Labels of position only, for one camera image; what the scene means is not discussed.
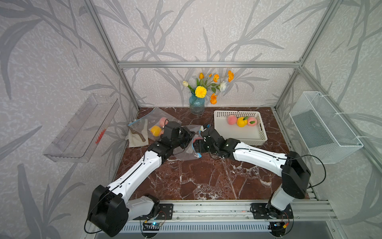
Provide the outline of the white perforated plastic basket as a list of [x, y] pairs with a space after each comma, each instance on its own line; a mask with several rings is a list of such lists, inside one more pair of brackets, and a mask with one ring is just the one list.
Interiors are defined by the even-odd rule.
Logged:
[[[227, 117], [229, 115], [235, 115], [240, 117], [255, 117], [257, 119], [256, 126], [239, 127], [237, 124], [229, 125], [227, 123]], [[267, 140], [267, 134], [262, 121], [262, 117], [257, 111], [214, 111], [214, 128], [225, 139], [235, 138], [248, 145], [262, 146]]]

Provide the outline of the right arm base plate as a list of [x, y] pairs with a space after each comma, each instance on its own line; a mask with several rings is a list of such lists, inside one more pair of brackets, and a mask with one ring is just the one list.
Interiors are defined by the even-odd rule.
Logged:
[[270, 203], [252, 203], [250, 207], [250, 212], [252, 213], [254, 219], [294, 219], [293, 211], [290, 204], [288, 204], [287, 207], [283, 211], [281, 211], [270, 205]]

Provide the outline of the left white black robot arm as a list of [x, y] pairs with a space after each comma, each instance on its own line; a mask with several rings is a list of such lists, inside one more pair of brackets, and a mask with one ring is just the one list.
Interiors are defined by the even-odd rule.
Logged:
[[195, 132], [171, 121], [164, 126], [160, 139], [147, 148], [141, 159], [126, 173], [104, 187], [99, 185], [92, 193], [87, 220], [110, 237], [116, 236], [128, 221], [159, 214], [159, 199], [146, 195], [131, 200], [130, 197], [142, 182], [168, 158], [178, 147], [186, 149]]

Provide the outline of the yellow peach with leaf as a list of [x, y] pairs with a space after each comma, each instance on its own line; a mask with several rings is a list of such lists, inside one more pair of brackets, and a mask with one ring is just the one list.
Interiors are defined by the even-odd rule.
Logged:
[[152, 135], [154, 137], [158, 137], [161, 135], [162, 133], [162, 128], [157, 126], [157, 125], [154, 125], [151, 129], [150, 129], [150, 132], [152, 133]]

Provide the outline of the clear zip-top bag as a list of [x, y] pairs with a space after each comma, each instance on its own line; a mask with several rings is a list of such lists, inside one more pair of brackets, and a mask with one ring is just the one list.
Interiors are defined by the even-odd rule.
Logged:
[[151, 129], [154, 126], [158, 126], [161, 130], [164, 129], [164, 123], [169, 121], [176, 121], [181, 123], [181, 121], [169, 113], [165, 112], [160, 108], [155, 108], [147, 115], [142, 118], [134, 121], [128, 125], [128, 128], [131, 130], [131, 136], [137, 137], [137, 139], [144, 142], [148, 142], [148, 139], [158, 140], [160, 136], [155, 136]]
[[[191, 125], [187, 125], [186, 128], [188, 128], [191, 132], [196, 133], [193, 136], [193, 139], [195, 137], [200, 136], [200, 129], [202, 128], [201, 125], [191, 124]], [[189, 145], [185, 149], [178, 147], [174, 150], [175, 159], [182, 160], [182, 161], [188, 161], [188, 160], [200, 159], [202, 157], [201, 153], [196, 152], [194, 145], [193, 145], [193, 139], [191, 140], [191, 142], [189, 143]]]

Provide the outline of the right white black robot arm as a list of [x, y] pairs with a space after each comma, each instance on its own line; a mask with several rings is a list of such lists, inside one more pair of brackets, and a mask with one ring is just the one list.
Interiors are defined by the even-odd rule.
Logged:
[[294, 199], [304, 199], [311, 172], [302, 157], [259, 149], [234, 138], [224, 139], [214, 128], [207, 128], [194, 140], [197, 153], [210, 153], [220, 158], [247, 162], [264, 168], [282, 179], [281, 185], [267, 203], [269, 212], [282, 212]]

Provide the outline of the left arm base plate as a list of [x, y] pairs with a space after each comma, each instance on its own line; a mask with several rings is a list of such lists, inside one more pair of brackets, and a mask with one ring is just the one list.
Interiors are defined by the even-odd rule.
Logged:
[[153, 209], [148, 215], [137, 217], [134, 220], [148, 221], [148, 220], [172, 220], [174, 212], [174, 204], [159, 203], [154, 205]]

